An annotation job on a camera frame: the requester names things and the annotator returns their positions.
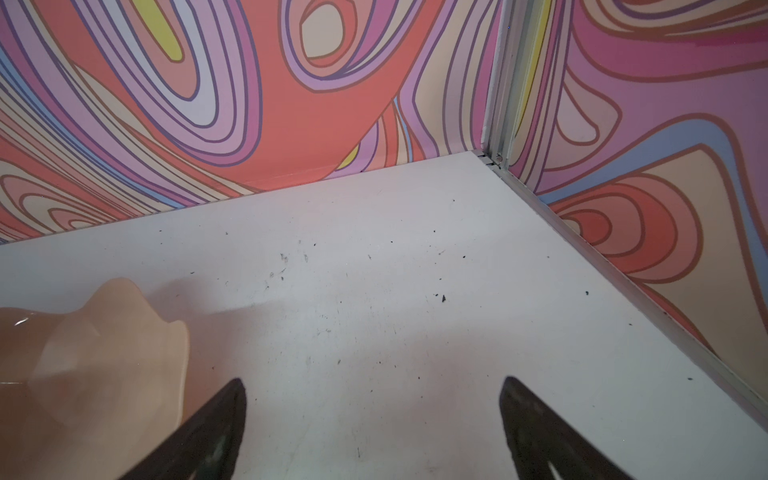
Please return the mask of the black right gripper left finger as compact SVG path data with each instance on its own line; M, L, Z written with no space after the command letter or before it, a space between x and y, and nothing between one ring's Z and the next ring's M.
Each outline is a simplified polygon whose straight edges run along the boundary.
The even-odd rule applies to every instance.
M230 380L123 480L230 479L242 444L246 389Z

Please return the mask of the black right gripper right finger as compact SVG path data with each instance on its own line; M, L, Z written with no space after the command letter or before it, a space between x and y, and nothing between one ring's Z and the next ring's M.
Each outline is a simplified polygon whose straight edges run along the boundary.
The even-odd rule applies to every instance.
M499 409L520 479L628 479L630 476L519 379L501 387Z

